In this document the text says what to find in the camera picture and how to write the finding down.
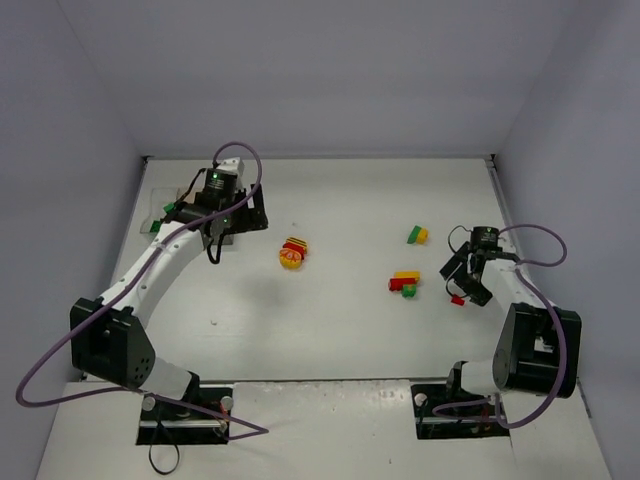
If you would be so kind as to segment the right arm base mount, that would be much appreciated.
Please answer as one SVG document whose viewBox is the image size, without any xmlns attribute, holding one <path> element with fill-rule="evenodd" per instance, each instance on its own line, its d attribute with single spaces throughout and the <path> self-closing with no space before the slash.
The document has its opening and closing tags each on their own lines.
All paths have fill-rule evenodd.
<svg viewBox="0 0 640 480">
<path fill-rule="evenodd" d="M 476 440 L 509 437 L 496 420 L 495 405 L 482 396 L 452 394 L 444 383 L 410 385 L 418 440 Z"/>
</svg>

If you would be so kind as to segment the yellow small lego brick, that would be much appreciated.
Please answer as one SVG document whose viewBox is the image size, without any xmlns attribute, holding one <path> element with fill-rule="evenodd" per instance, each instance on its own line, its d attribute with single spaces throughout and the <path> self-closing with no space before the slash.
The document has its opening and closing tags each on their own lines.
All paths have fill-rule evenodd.
<svg viewBox="0 0 640 480">
<path fill-rule="evenodd" d="M 429 231 L 425 228 L 420 228 L 416 236 L 416 243 L 425 244 L 428 239 L 428 236 L 429 236 Z"/>
</svg>

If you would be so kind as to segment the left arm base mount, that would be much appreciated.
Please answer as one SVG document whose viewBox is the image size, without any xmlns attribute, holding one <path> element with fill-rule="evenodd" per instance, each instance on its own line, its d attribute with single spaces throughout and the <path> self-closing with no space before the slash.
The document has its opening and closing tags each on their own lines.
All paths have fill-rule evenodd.
<svg viewBox="0 0 640 480">
<path fill-rule="evenodd" d="M 199 405 L 230 415 L 234 389 L 230 384 L 200 388 Z M 231 434 L 228 421 L 145 396 L 139 415 L 136 444 L 166 446 L 226 445 Z"/>
</svg>

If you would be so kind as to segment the small red lego piece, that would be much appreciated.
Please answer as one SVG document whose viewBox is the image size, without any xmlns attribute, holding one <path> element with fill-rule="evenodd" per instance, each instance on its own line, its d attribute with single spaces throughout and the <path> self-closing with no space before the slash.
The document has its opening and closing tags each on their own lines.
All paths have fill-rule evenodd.
<svg viewBox="0 0 640 480">
<path fill-rule="evenodd" d="M 454 295 L 454 296 L 451 298 L 451 303 L 452 303 L 452 304 L 454 304 L 454 305 L 457 305 L 457 306 L 463 306 L 463 305 L 465 304 L 465 300 L 464 300 L 464 299 L 462 299 L 462 298 L 461 298 L 461 297 L 459 297 L 459 296 Z"/>
</svg>

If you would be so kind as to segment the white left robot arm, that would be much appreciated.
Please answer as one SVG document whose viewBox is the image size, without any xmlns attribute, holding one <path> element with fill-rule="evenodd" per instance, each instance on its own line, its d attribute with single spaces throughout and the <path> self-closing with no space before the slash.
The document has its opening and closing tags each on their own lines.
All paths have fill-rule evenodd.
<svg viewBox="0 0 640 480">
<path fill-rule="evenodd" d="M 206 254 L 217 264 L 225 238 L 267 228 L 262 188 L 243 188 L 243 171 L 240 158 L 207 169 L 203 189 L 193 201 L 181 200 L 169 209 L 130 269 L 98 298 L 76 301 L 70 326 L 91 322 L 71 340 L 76 369 L 125 389 L 198 400 L 198 375 L 160 358 L 146 329 L 160 300 L 192 261 Z"/>
</svg>

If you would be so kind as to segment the green slope lego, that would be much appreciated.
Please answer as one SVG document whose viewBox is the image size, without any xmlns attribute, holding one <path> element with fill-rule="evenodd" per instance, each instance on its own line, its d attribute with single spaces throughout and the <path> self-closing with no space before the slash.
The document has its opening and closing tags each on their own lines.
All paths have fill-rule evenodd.
<svg viewBox="0 0 640 480">
<path fill-rule="evenodd" d="M 415 225 L 414 228 L 411 230 L 410 234 L 408 235 L 407 243 L 415 244 L 421 232 L 422 232 L 422 228 L 418 225 Z"/>
</svg>

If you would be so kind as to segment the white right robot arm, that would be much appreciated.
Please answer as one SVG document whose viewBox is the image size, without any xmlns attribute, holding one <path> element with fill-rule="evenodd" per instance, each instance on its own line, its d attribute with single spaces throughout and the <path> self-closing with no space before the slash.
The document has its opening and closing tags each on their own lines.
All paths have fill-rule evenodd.
<svg viewBox="0 0 640 480">
<path fill-rule="evenodd" d="M 502 330 L 491 358 L 461 360 L 447 379 L 450 398 L 511 391 L 566 399 L 577 386 L 582 320 L 535 290 L 525 264 L 499 244 L 496 227 L 476 226 L 440 269 L 451 302 L 497 307 Z"/>
</svg>

